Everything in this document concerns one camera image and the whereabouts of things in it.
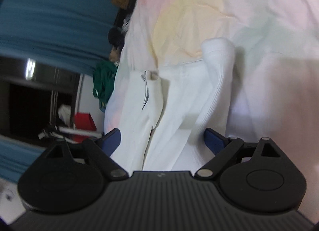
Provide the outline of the white knit garment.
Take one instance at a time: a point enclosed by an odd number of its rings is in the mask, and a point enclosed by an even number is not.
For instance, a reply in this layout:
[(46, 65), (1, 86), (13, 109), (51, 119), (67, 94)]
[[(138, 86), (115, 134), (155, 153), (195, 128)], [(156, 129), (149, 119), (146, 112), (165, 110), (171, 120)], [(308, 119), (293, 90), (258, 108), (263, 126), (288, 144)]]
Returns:
[(235, 47), (224, 38), (202, 43), (196, 62), (132, 71), (111, 158), (127, 172), (195, 172), (212, 157), (203, 132), (224, 134)]

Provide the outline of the dark clothes pile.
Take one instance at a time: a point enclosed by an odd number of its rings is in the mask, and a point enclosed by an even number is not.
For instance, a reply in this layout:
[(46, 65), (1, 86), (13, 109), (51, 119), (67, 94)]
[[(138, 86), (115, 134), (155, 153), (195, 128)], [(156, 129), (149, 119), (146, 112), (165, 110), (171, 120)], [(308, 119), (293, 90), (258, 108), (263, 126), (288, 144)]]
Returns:
[(120, 9), (114, 21), (113, 27), (109, 30), (109, 43), (120, 52), (124, 47), (125, 35), (129, 28), (132, 11)]

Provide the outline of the blue curtain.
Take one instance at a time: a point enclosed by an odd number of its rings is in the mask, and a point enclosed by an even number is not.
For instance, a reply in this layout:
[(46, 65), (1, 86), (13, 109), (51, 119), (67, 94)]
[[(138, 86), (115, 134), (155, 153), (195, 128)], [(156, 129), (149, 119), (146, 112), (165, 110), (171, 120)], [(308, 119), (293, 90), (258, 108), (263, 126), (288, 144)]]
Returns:
[(1, 55), (91, 75), (117, 13), (111, 0), (1, 0)]
[(29, 166), (44, 152), (44, 148), (1, 135), (1, 178), (17, 183)]

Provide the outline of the metal drying rack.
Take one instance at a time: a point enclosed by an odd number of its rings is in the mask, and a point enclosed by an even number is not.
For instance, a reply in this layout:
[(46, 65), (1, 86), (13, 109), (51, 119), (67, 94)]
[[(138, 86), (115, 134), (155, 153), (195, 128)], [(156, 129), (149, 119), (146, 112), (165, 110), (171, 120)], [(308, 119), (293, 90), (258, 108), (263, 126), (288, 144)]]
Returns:
[(58, 91), (51, 92), (49, 124), (38, 134), (38, 139), (64, 139), (69, 143), (80, 143), (88, 137), (100, 138), (103, 132), (75, 129), (74, 117), (78, 111), (77, 98), (72, 95), (70, 106), (60, 104)]

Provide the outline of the red cloth on rack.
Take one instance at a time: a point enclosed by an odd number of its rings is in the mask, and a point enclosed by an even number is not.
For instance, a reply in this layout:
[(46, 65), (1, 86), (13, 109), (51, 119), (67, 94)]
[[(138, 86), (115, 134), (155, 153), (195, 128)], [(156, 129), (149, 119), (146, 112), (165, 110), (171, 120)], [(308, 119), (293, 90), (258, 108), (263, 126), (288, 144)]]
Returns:
[(90, 113), (77, 113), (74, 117), (75, 129), (88, 130), (95, 132), (97, 130)]

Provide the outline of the green garment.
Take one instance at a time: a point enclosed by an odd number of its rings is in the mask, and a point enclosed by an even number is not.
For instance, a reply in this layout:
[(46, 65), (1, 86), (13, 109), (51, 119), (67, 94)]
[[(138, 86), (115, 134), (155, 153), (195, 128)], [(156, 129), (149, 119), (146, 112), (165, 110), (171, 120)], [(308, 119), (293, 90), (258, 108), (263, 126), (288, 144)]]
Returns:
[(93, 96), (99, 100), (99, 109), (105, 112), (106, 105), (114, 91), (117, 67), (110, 61), (99, 63), (93, 73)]

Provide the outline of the pastel rainbow bed sheet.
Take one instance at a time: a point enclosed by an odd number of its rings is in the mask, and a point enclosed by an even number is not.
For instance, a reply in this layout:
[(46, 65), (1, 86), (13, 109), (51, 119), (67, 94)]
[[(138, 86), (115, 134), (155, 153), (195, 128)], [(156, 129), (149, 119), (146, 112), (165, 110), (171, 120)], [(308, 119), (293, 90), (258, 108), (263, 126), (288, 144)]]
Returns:
[(269, 137), (307, 180), (301, 212), (318, 221), (318, 0), (137, 0), (105, 129), (119, 128), (132, 71), (196, 62), (202, 43), (235, 47), (225, 136)]

